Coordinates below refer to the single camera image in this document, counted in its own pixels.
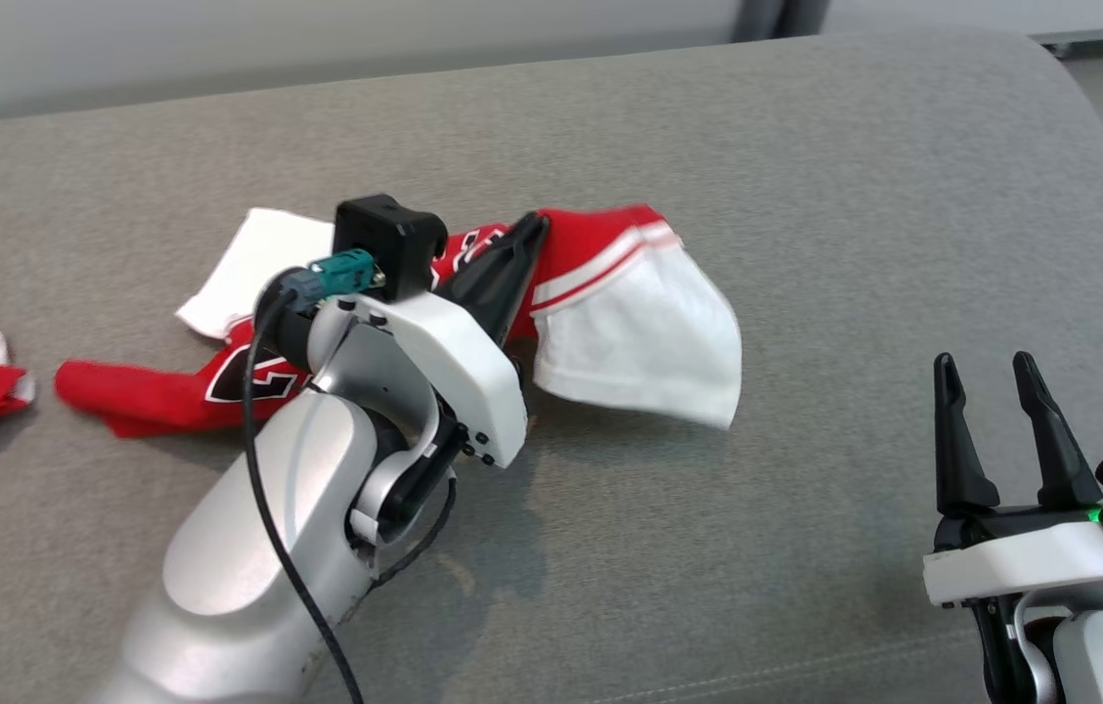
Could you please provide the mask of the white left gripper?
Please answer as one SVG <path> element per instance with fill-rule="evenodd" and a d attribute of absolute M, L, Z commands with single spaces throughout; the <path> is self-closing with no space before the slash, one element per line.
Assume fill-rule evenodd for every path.
<path fill-rule="evenodd" d="M 446 241 L 436 292 L 387 303 L 321 275 L 269 285 L 266 333 L 304 343 L 306 397 L 264 428 L 267 468 L 430 468 L 476 452 L 507 466 L 526 442 L 516 370 L 502 351 L 548 231 L 529 212 Z M 472 314 L 465 308 L 472 308 Z"/>

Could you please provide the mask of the red white jersey shirt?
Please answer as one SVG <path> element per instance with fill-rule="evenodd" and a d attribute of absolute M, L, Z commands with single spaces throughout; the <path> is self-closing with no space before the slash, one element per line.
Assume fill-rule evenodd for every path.
<path fill-rule="evenodd" d="M 560 398 L 654 412 L 707 426 L 733 422 L 742 334 L 733 308 L 646 204 L 572 212 L 548 222 L 537 271 L 511 338 L 537 340 L 533 378 Z M 65 361 L 57 396 L 114 436 L 141 438 L 239 426 L 251 308 L 278 273 L 325 257 L 333 227 L 251 209 L 202 289 L 176 311 L 225 346 L 199 373 Z"/>

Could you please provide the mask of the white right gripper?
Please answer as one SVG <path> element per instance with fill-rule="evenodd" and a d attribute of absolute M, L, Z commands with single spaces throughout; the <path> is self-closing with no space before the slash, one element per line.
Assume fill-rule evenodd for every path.
<path fill-rule="evenodd" d="M 923 557 L 931 604 L 1103 582 L 1102 490 L 1031 353 L 1011 358 L 1018 401 L 1034 424 L 1039 506 L 1005 506 L 984 473 L 964 417 L 967 395 L 952 355 L 933 361 L 936 506 Z"/>

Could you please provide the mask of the grey partition frame post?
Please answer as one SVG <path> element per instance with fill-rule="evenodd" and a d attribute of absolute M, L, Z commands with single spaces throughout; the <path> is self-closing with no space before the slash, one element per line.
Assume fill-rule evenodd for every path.
<path fill-rule="evenodd" d="M 832 0 L 785 0 L 782 38 L 817 35 L 824 26 Z"/>
<path fill-rule="evenodd" d="M 782 35 L 788 0 L 738 0 L 730 43 L 753 43 Z"/>

